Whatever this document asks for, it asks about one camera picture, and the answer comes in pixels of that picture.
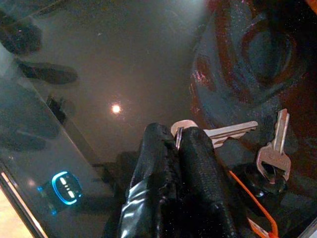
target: metal ring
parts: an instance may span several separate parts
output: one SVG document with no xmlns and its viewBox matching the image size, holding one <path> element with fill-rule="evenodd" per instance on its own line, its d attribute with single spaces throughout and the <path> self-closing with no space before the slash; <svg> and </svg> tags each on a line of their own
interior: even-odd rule
<svg viewBox="0 0 317 238">
<path fill-rule="evenodd" d="M 179 150 L 180 148 L 180 142 L 182 141 L 182 133 L 183 133 L 183 127 L 179 127 L 176 132 L 176 149 Z"/>
</svg>

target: orange strap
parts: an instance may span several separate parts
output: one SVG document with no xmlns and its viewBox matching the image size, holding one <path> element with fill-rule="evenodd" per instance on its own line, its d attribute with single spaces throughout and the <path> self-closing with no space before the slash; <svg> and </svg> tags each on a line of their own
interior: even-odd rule
<svg viewBox="0 0 317 238">
<path fill-rule="evenodd" d="M 266 216 L 266 218 L 269 220 L 269 222 L 271 223 L 272 226 L 272 232 L 269 233 L 269 237 L 270 238 L 278 238 L 278 228 L 277 228 L 277 224 L 276 221 L 274 220 L 274 218 L 268 213 L 268 211 L 259 203 L 259 201 L 257 200 L 257 198 L 250 192 L 250 190 L 248 190 L 248 188 L 241 182 L 241 180 L 233 173 L 233 171 L 229 171 L 230 175 L 238 182 L 238 184 L 240 184 L 243 189 L 248 193 L 248 195 L 252 198 L 252 200 L 256 203 L 256 205 L 261 209 L 261 211 L 264 213 L 264 215 Z M 254 229 L 254 227 L 252 227 L 253 231 L 258 234 L 259 236 L 261 236 L 262 238 L 265 238 L 262 233 L 260 231 L 257 231 L 256 229 Z"/>
</svg>

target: silver key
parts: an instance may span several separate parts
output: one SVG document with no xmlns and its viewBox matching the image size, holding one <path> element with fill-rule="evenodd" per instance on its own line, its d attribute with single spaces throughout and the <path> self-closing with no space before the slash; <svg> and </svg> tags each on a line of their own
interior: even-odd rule
<svg viewBox="0 0 317 238">
<path fill-rule="evenodd" d="M 291 160 L 284 153 L 284 143 L 289 123 L 289 114 L 287 109 L 278 112 L 278 119 L 275 125 L 275 138 L 266 146 L 262 147 L 257 156 L 257 167 L 260 173 L 266 177 L 270 183 L 275 183 L 273 176 L 270 176 L 263 167 L 263 163 L 274 166 L 283 171 L 283 177 L 286 181 L 289 179 L 291 170 Z"/>
<path fill-rule="evenodd" d="M 226 126 L 222 128 L 212 129 L 212 130 L 204 130 L 204 132 L 207 134 L 207 136 L 211 139 L 212 145 L 214 148 L 221 147 L 223 143 L 228 138 L 234 138 L 238 139 L 241 136 L 243 136 L 246 132 L 249 132 L 250 130 L 255 130 L 258 126 L 258 123 L 256 121 L 250 121 L 242 124 L 237 125 L 231 125 Z M 179 128 L 189 128 L 189 127 L 198 127 L 197 124 L 192 120 L 181 120 L 171 127 L 171 133 L 173 136 L 177 134 L 177 142 L 179 142 L 177 145 L 180 145 L 180 139 L 179 139 Z"/>
</svg>

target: glowing blue icon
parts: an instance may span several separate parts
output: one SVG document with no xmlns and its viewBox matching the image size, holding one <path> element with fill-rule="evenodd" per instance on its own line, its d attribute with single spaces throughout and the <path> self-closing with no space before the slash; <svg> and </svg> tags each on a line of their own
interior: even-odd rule
<svg viewBox="0 0 317 238">
<path fill-rule="evenodd" d="M 60 190 L 64 190 L 64 192 L 62 192 L 63 195 L 58 190 L 56 182 L 59 182 Z M 63 171 L 56 174 L 52 178 L 52 186 L 57 197 L 66 205 L 72 205 L 75 202 L 77 202 L 76 196 L 81 197 L 81 193 L 79 191 L 81 190 L 80 184 L 78 183 L 77 179 L 72 174 L 69 174 L 67 171 Z M 72 188 L 76 187 L 77 188 L 75 189 L 76 192 L 73 190 L 70 190 L 69 186 L 71 186 Z"/>
</svg>

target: key head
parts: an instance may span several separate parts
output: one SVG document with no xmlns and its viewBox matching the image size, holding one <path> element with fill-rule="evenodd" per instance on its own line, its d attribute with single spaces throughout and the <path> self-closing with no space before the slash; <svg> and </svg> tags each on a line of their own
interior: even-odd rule
<svg viewBox="0 0 317 238">
<path fill-rule="evenodd" d="M 178 128 L 186 129 L 189 127 L 198 127 L 197 124 L 193 120 L 180 120 L 175 122 L 170 128 L 170 132 L 173 136 L 176 135 Z"/>
<path fill-rule="evenodd" d="M 264 177 L 266 177 L 271 183 L 274 183 L 263 167 L 263 162 L 283 170 L 283 177 L 286 181 L 288 181 L 291 171 L 291 160 L 285 153 L 280 154 L 279 151 L 274 150 L 271 143 L 268 143 L 267 146 L 264 146 L 259 150 L 257 167 Z"/>
</svg>

